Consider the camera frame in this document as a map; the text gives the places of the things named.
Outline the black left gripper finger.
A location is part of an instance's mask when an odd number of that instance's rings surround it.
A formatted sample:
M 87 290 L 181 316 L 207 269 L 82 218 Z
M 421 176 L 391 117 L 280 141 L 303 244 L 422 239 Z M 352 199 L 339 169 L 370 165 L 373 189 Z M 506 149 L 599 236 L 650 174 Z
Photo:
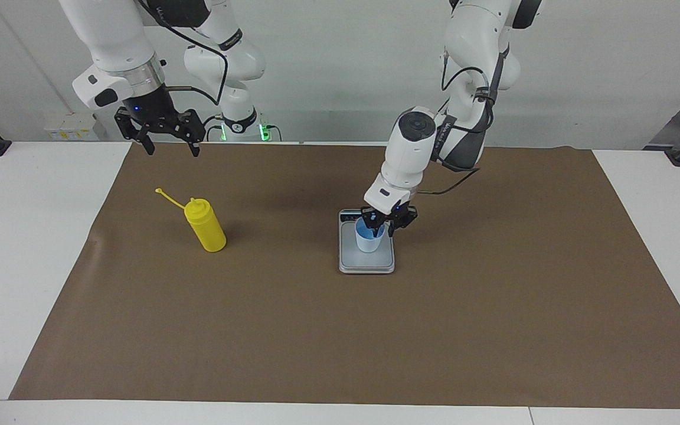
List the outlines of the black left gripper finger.
M 393 237 L 396 229 L 407 228 L 417 217 L 417 209 L 394 209 L 386 218 L 388 236 Z
M 366 228 L 372 231 L 372 236 L 378 237 L 384 226 L 384 215 L 373 207 L 364 207 L 361 209 L 361 218 Z

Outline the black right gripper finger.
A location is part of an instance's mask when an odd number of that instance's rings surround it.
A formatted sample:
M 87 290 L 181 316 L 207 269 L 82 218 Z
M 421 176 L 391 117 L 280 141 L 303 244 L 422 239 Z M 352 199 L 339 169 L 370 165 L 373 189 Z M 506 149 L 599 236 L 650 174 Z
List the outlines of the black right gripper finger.
M 178 113 L 177 121 L 177 138 L 183 140 L 187 144 L 192 156 L 199 156 L 200 143 L 205 137 L 205 126 L 197 111 L 188 109 L 183 113 Z
M 135 126 L 134 120 L 130 116 L 127 108 L 118 108 L 114 115 L 114 119 L 125 140 L 139 143 L 148 155 L 154 154 L 155 146 L 148 136 L 148 127 L 145 124 L 140 125 L 140 128 Z

